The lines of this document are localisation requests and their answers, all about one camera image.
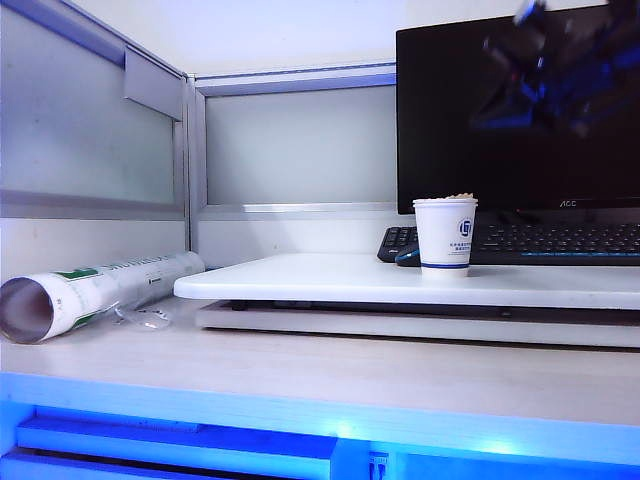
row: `cubicle partition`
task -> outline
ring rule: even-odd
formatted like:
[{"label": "cubicle partition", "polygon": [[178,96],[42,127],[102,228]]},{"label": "cubicle partition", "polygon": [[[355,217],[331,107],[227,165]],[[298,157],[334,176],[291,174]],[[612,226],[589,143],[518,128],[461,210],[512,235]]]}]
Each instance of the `cubicle partition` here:
[{"label": "cubicle partition", "polygon": [[182,73],[64,3],[1,8],[2,280],[184,250]]}]

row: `aluminum frame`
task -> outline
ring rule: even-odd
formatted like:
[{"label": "aluminum frame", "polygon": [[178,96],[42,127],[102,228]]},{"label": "aluminum frame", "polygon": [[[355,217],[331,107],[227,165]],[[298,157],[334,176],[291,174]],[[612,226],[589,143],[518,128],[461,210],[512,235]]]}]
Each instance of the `aluminum frame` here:
[{"label": "aluminum frame", "polygon": [[190,175],[196,220],[275,220],[387,218],[397,214],[395,202],[278,203],[210,205],[207,201],[206,112],[207,97],[303,92],[395,85],[395,62],[347,64],[277,72],[197,76],[193,85],[195,128],[189,129],[195,147]]},{"label": "aluminum frame", "polygon": [[[69,0],[0,0],[10,8],[96,55],[124,68],[128,47],[150,61],[185,80],[186,74],[164,62],[148,50],[118,33]],[[183,108],[186,109],[186,88]],[[74,195],[60,195],[0,189],[0,210],[7,218],[69,218],[92,220],[182,220],[187,219],[187,180],[185,139],[187,125],[173,121],[173,193],[172,203],[139,202]]]}]

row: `monitor screen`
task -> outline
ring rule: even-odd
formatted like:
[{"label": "monitor screen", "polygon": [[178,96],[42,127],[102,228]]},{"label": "monitor screen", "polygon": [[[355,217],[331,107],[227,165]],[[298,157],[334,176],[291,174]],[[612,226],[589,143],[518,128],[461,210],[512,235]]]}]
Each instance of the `monitor screen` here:
[{"label": "monitor screen", "polygon": [[[593,29],[606,7],[552,12]],[[504,71],[485,38],[517,41],[512,17],[397,32],[398,211],[416,198],[473,192],[479,209],[640,205],[640,106],[633,103],[581,138],[568,129],[480,130],[472,117]]]}]

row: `black keyboard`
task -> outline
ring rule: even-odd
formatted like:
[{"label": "black keyboard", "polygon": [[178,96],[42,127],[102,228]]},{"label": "black keyboard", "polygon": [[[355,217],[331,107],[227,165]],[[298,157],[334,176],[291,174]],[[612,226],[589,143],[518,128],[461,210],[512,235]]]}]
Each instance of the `black keyboard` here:
[{"label": "black keyboard", "polygon": [[[417,238],[408,227],[403,238]],[[387,229],[378,258],[393,262]],[[640,265],[640,224],[477,225],[471,263],[484,265]]]},{"label": "black keyboard", "polygon": [[418,229],[416,227],[387,228],[378,249],[378,258],[383,262],[395,262],[396,255],[402,248],[417,241]]}]

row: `white paper cup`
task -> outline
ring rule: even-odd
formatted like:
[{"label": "white paper cup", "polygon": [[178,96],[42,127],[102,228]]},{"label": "white paper cup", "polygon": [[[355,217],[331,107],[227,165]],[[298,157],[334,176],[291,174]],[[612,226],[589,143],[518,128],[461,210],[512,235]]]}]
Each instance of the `white paper cup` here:
[{"label": "white paper cup", "polygon": [[475,198],[414,200],[422,274],[464,277],[469,271]]}]

